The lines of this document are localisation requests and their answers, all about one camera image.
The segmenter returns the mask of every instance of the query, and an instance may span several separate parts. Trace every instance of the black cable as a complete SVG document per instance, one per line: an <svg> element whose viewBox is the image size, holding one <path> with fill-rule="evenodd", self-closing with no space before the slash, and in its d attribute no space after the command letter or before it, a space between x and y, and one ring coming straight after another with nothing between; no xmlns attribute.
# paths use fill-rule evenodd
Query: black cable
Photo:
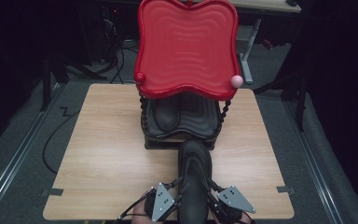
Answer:
<svg viewBox="0 0 358 224"><path fill-rule="evenodd" d="M57 174L57 171L55 171L53 168L51 168L50 165L48 165L48 162L46 161L46 150L48 147L48 143L50 142L51 138L54 136L54 134L56 134L56 132L71 118L73 118L75 115L77 115L80 112L80 110L76 111L74 114L72 114L71 116L69 116L66 120L64 120L55 130L54 132L48 137L48 140L45 143L45 146L43 147L43 152L42 152L42 159L43 159L43 163L46 165L46 167L53 173L53 174Z"/></svg>
<svg viewBox="0 0 358 224"><path fill-rule="evenodd" d="M105 72L108 72L108 71L112 70L117 65L117 63L118 63L118 59L117 59L117 56L115 54L115 56L113 57L112 61L105 68L103 68L101 70L98 70L98 71L95 71L95 72L92 72L92 71L91 72L93 74L97 75L97 76L101 75L101 74L103 74ZM66 71L68 73L72 74L72 75L75 75L75 76L85 76L86 75L86 74L84 74L82 72L77 72L77 71L69 68L68 66L66 66Z"/></svg>
<svg viewBox="0 0 358 224"><path fill-rule="evenodd" d="M142 196L142 197L141 197L140 199L138 199L135 203L133 203L132 205L130 205L130 207L128 207L128 208L126 209L126 211L124 211L124 212L120 215L120 217L118 217L118 218L113 222L113 224L118 224L118 223L120 223L120 222L123 220L124 217L128 216L128 212L130 212L130 210L131 210L133 207L135 207L136 204L138 204L138 203L140 203L141 201L143 201L144 199L146 199L151 192L152 192L152 190L149 190L144 196Z"/></svg>
<svg viewBox="0 0 358 224"><path fill-rule="evenodd" d="M122 48L120 48L120 52L121 52L121 58L122 58L121 66L120 66L120 68L117 68L117 72L113 76L112 81L110 81L110 84L112 84L115 81L117 76L118 76L118 78L120 78L121 84L124 84L123 79L121 79L121 76L120 76L121 69L123 69L123 66L124 66L124 51Z"/></svg>
<svg viewBox="0 0 358 224"><path fill-rule="evenodd" d="M106 79L106 77L101 77L98 74L95 74L93 71L89 70L88 68L86 68L85 66L75 63L73 61L71 61L70 59L66 58L63 55L59 55L56 54L56 56L66 65L71 65L73 66L76 70L82 72L84 75L88 76L88 77L92 77L95 79Z"/></svg>
<svg viewBox="0 0 358 224"><path fill-rule="evenodd" d="M228 219L229 220L229 223L234 221L234 222L237 222L239 224L254 224L255 222L252 220L251 217L249 217L249 215L245 212L242 212L242 215L245 214L249 219L251 219L251 222L250 223L247 223L247 222L244 222L244 221L241 221L240 219L235 219L235 218L232 218L230 216L227 216L225 217L225 219Z"/></svg>

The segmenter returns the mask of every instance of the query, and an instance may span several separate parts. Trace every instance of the wooden table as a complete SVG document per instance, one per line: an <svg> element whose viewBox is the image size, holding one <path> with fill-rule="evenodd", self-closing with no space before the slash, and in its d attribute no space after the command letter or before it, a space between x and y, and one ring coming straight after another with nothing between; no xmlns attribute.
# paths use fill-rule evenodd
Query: wooden table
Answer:
<svg viewBox="0 0 358 224"><path fill-rule="evenodd" d="M262 9L262 10L271 10L271 11L280 11L280 12L295 12L298 13L301 11L299 5L295 7L289 6L285 0L228 0L235 7L238 8L252 8L252 9Z"/></svg>
<svg viewBox="0 0 358 224"><path fill-rule="evenodd" d="M140 117L135 86L90 86L53 185L63 194L48 197L44 218L116 219L177 177L177 150L146 150ZM277 191L282 174L251 90L238 90L211 156L213 180L235 185L257 210L252 218L294 215L287 193Z"/></svg>

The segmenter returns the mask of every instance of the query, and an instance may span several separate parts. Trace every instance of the red plastic tray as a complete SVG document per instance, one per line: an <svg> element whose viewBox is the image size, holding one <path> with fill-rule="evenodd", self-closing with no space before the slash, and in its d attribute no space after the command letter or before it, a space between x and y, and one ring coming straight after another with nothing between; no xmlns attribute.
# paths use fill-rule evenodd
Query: red plastic tray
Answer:
<svg viewBox="0 0 358 224"><path fill-rule="evenodd" d="M237 88L235 38L238 16L225 0L195 5L177 0L144 0L138 11L141 35L134 79L147 98L181 91L225 101Z"/></svg>

